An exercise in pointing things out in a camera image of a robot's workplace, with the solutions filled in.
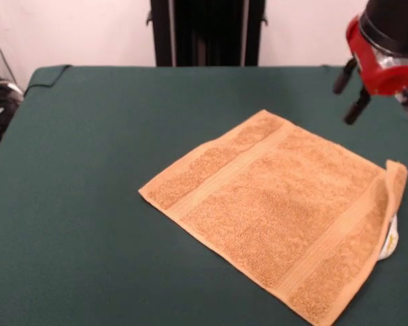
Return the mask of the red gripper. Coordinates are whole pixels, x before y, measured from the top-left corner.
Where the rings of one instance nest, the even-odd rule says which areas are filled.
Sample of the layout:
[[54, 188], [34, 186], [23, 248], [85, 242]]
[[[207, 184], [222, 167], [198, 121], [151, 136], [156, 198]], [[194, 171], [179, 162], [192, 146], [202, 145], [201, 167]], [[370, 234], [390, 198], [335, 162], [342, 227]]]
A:
[[345, 90], [357, 64], [364, 86], [343, 119], [353, 125], [371, 102], [371, 95], [394, 96], [408, 89], [408, 58], [390, 56], [372, 46], [362, 35], [358, 16], [349, 23], [346, 39], [353, 58], [335, 81], [333, 93]]

